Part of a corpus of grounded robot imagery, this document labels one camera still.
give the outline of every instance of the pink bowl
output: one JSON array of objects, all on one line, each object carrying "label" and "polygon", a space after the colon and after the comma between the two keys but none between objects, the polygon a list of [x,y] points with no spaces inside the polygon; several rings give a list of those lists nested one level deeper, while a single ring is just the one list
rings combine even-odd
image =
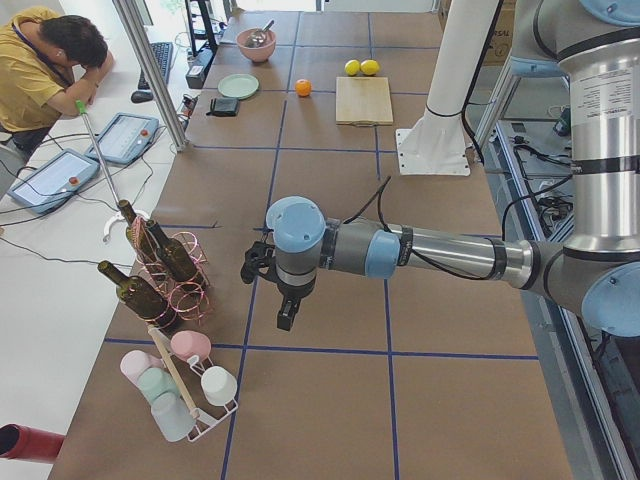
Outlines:
[{"label": "pink bowl", "polygon": [[183,330],[171,338],[171,350],[184,362],[194,355],[198,355],[202,362],[211,354],[211,341],[202,333]]},{"label": "pink bowl", "polygon": [[273,32],[273,30],[269,30],[267,32],[267,39],[261,47],[245,47],[244,43],[247,41],[247,38],[249,38],[249,35],[251,35],[254,30],[256,29],[250,28],[249,30],[240,32],[236,37],[236,44],[238,45],[240,52],[242,52],[245,57],[247,57],[252,62],[260,63],[266,61],[276,49],[276,34]]}]

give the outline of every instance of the wooden stick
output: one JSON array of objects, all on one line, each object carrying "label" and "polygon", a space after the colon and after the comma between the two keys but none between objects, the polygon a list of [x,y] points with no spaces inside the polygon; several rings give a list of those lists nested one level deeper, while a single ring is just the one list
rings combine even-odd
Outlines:
[{"label": "wooden stick", "polygon": [[169,354],[164,344],[162,343],[162,339],[158,334],[158,330],[156,330],[155,328],[149,328],[148,332],[149,332],[149,335],[151,335],[151,338],[153,339],[153,343],[156,344],[156,348],[160,352],[160,356],[162,357],[164,364],[169,370],[169,373],[171,374],[173,381],[176,382],[176,385],[178,386],[178,390],[180,391],[180,395],[182,395],[182,398],[187,404],[187,407],[189,408],[189,412],[191,413],[191,416],[193,418],[198,418],[199,416],[198,407],[196,407],[196,404],[193,401],[193,398],[191,398],[191,394],[189,393],[189,390],[187,390],[187,386],[182,381],[182,377],[178,373],[176,366],[173,364],[173,361],[171,360],[171,355]]}]

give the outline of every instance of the light blue mug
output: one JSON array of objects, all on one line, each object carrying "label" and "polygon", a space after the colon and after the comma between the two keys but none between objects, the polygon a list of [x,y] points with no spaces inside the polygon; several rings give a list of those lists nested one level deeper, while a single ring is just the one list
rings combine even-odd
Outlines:
[{"label": "light blue mug", "polygon": [[180,390],[171,375],[162,368],[152,367],[144,371],[136,384],[144,398],[151,405],[156,398],[166,392],[173,392],[180,396]]},{"label": "light blue mug", "polygon": [[165,392],[153,401],[151,415],[168,442],[187,437],[196,425],[187,404],[173,392]]}]

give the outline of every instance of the black wallet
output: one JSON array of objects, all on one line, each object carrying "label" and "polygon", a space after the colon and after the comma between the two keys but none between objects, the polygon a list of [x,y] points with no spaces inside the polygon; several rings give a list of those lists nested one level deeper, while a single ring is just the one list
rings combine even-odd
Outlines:
[{"label": "black wallet", "polygon": [[207,115],[214,117],[235,117],[238,115],[240,102],[237,98],[214,98],[211,100],[211,106]]}]

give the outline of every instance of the bottle neck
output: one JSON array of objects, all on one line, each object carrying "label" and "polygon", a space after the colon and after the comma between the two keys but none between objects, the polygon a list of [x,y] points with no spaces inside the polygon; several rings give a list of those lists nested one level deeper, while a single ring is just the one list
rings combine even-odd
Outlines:
[{"label": "bottle neck", "polygon": [[98,271],[116,285],[122,285],[129,279],[129,277],[118,270],[113,263],[107,260],[103,260],[98,264]]},{"label": "bottle neck", "polygon": [[158,222],[156,222],[155,220],[148,220],[146,225],[149,233],[153,235],[153,238],[155,238],[160,247],[166,247],[169,245],[169,237],[167,237],[167,234],[164,233],[162,228],[160,228],[160,224],[158,224]]},{"label": "bottle neck", "polygon": [[129,200],[120,200],[118,202],[118,210],[127,221],[129,226],[133,225],[133,222],[136,220],[136,212],[133,210],[133,206],[129,203]]}]

